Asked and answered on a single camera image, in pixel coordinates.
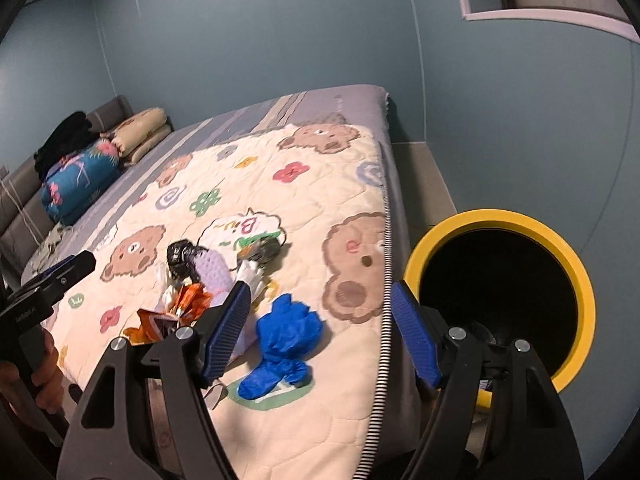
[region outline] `human hand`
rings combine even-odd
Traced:
[[[36,404],[41,410],[53,414],[62,407],[64,388],[62,387],[62,371],[58,368],[58,350],[54,345],[53,336],[44,330],[45,357],[40,367],[31,375],[34,386],[42,389],[36,397]],[[16,383],[20,380],[18,368],[9,362],[0,361],[0,393],[9,401],[15,414],[31,427],[37,428],[30,420],[28,412],[20,399]]]

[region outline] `blue gripper pad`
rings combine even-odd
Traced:
[[[416,373],[431,388],[436,388],[442,378],[438,367],[438,350],[418,314],[418,309],[421,308],[423,307],[403,282],[396,282],[391,286],[391,313]]]
[[[236,346],[240,331],[244,326],[249,310],[251,309],[251,290],[244,282],[236,282],[236,285],[228,297],[220,306],[211,307],[222,318],[211,333],[204,348],[204,366],[200,377],[211,384],[215,379],[222,377],[231,358],[231,352]]]

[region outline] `bin rim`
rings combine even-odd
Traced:
[[[580,258],[555,231],[529,216],[513,211],[475,209],[458,213],[443,220],[422,237],[409,257],[404,280],[419,300],[422,272],[431,257],[451,239],[482,229],[500,229],[530,238],[558,261],[569,278],[575,293],[578,323],[569,355],[551,377],[556,390],[560,392],[574,379],[587,359],[595,332],[596,306],[593,288]],[[478,390],[478,408],[488,410],[491,397],[491,392]]]

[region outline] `beige folded blanket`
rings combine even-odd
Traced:
[[[165,139],[171,133],[171,126],[165,124],[150,136],[148,136],[141,144],[133,149],[129,155],[124,158],[124,167],[128,168],[140,162],[140,159],[144,157],[154,147],[160,144],[160,141]]]
[[[120,152],[120,158],[124,158],[165,123],[166,114],[162,108],[149,108],[121,123],[111,142]]]

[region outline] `cartoon bear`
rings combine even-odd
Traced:
[[[169,161],[164,166],[164,169],[162,170],[162,173],[160,173],[160,176],[158,176],[158,179],[156,179],[158,187],[165,187],[171,184],[178,172],[184,170],[184,168],[189,165],[192,158],[193,155],[188,153],[187,155],[179,156],[178,158],[174,158],[174,160]]]
[[[163,225],[153,225],[140,229],[125,238],[111,254],[111,259],[100,279],[110,282],[114,276],[137,276],[147,270],[158,257],[156,247],[166,229]]]
[[[382,311],[385,288],[385,216],[359,213],[329,230],[322,254],[333,273],[322,305],[334,317],[364,323]]]
[[[346,124],[308,124],[300,126],[292,136],[278,143],[281,150],[287,148],[313,148],[318,153],[340,153],[350,147],[350,142],[360,136],[358,131]]]

